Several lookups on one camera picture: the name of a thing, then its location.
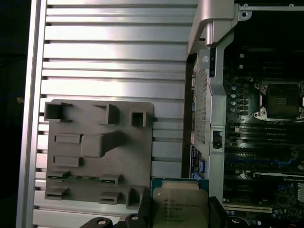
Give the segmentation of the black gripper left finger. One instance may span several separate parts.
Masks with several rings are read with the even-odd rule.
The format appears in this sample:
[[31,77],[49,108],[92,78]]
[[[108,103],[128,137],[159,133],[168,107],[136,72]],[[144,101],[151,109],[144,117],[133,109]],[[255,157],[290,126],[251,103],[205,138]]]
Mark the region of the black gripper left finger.
[[152,196],[145,192],[137,213],[123,215],[117,223],[111,219],[97,217],[89,220],[81,228],[149,228],[152,217]]

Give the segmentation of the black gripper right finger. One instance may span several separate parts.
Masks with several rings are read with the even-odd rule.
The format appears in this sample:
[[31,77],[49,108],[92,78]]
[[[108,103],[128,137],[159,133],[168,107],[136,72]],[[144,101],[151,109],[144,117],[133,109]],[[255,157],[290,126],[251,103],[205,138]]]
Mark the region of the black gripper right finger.
[[270,206],[209,198],[210,228],[272,228],[272,214]]

